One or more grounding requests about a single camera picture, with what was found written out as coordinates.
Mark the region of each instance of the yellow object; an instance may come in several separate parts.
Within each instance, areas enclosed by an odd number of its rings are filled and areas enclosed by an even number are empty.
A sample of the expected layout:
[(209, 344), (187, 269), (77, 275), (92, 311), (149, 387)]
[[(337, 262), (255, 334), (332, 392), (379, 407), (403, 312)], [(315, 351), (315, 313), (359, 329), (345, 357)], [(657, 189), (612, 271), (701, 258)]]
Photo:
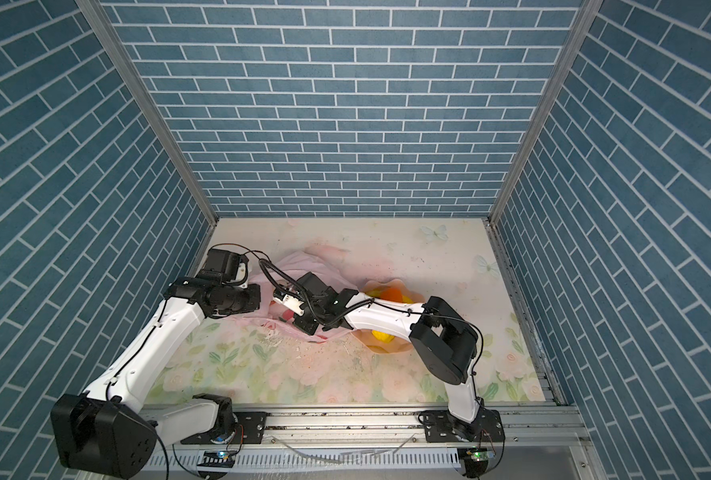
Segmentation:
[(378, 332), (377, 330), (372, 330), (371, 334), (379, 340), (380, 342), (389, 343), (395, 338), (395, 335), (390, 335), (389, 333)]
[[(369, 293), (366, 293), (366, 295), (374, 296), (376, 298), (379, 298), (380, 300), (389, 300), (391, 302), (411, 303), (411, 299), (409, 299), (406, 295), (404, 295), (400, 289), (398, 289), (394, 286), (391, 286), (391, 287), (384, 289), (382, 291), (373, 290)], [(377, 340), (379, 340), (381, 342), (385, 342), (385, 343), (389, 343), (395, 338), (395, 335), (390, 335), (389, 333), (377, 332), (376, 330), (372, 330), (371, 334)]]

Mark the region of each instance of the blue brick wallpaper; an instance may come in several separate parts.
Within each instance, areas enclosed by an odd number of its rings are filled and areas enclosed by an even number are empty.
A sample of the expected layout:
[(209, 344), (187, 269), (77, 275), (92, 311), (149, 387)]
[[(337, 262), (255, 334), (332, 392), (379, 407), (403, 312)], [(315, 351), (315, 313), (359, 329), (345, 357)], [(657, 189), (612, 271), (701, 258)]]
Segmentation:
[(485, 216), (580, 3), (103, 5), (221, 216)]
[(711, 479), (711, 0), (606, 0), (501, 222), (610, 478)]
[(66, 473), (54, 400), (134, 338), (206, 229), (73, 0), (0, 2), (0, 479)]

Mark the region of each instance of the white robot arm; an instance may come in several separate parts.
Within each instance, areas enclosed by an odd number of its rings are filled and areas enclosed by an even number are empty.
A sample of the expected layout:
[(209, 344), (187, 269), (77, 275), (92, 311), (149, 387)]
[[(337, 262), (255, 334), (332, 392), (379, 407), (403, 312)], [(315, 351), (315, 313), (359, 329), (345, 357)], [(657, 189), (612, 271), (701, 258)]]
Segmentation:
[[(320, 327), (344, 326), (411, 341), (428, 370), (445, 382), (451, 415), (463, 426), (476, 422), (480, 402), (473, 360), (478, 334), (444, 300), (376, 301), (355, 290), (337, 293), (313, 274), (290, 279), (269, 260), (261, 260), (260, 267), (276, 285), (274, 300), (293, 310), (293, 324), (309, 334)], [(290, 286), (281, 286), (268, 270), (290, 280)], [(157, 440), (169, 445), (209, 432), (218, 442), (234, 434), (229, 398), (196, 396), (186, 404), (156, 411), (154, 416), (140, 410), (180, 343), (207, 316), (221, 318), (256, 310), (259, 287), (246, 285), (246, 271), (245, 255), (210, 250), (204, 269), (197, 277), (179, 278), (168, 288), (166, 300), (105, 373), (80, 396), (66, 394), (56, 402), (52, 424), (64, 466), (129, 478), (144, 466)], [(437, 327), (440, 335), (433, 330)]]

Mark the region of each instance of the work surface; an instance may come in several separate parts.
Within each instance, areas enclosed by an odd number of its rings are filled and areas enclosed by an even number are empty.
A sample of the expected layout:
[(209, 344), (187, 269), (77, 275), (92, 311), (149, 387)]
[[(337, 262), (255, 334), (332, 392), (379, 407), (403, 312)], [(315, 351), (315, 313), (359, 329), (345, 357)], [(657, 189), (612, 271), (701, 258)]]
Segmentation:
[[(478, 394), (487, 402), (544, 400), (481, 220), (223, 219), (211, 244), (223, 242), (263, 250), (273, 261), (304, 251), (360, 289), (369, 280), (400, 279), (425, 299), (440, 296), (484, 333)], [(259, 273), (255, 261), (251, 272)], [(377, 354), (352, 334), (303, 342), (256, 323), (204, 321), (174, 353), (147, 403), (184, 402), (201, 392), (236, 403), (446, 400), (443, 383), (414, 350)]]

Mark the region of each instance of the orange object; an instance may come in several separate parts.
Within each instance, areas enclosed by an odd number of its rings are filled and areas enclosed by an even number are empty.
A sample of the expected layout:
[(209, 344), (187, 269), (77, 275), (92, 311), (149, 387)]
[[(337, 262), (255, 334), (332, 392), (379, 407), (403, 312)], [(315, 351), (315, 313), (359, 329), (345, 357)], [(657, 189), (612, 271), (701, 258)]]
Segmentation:
[[(388, 283), (379, 283), (370, 280), (361, 289), (366, 295), (399, 303), (424, 302), (422, 295), (411, 292), (400, 280), (391, 280)], [(403, 339), (396, 339), (393, 335), (373, 330), (355, 330), (351, 333), (356, 339), (363, 343), (366, 348), (374, 353), (401, 353), (414, 350), (411, 342)]]
[(403, 303), (403, 293), (396, 286), (390, 286), (379, 293), (379, 298), (389, 302)]

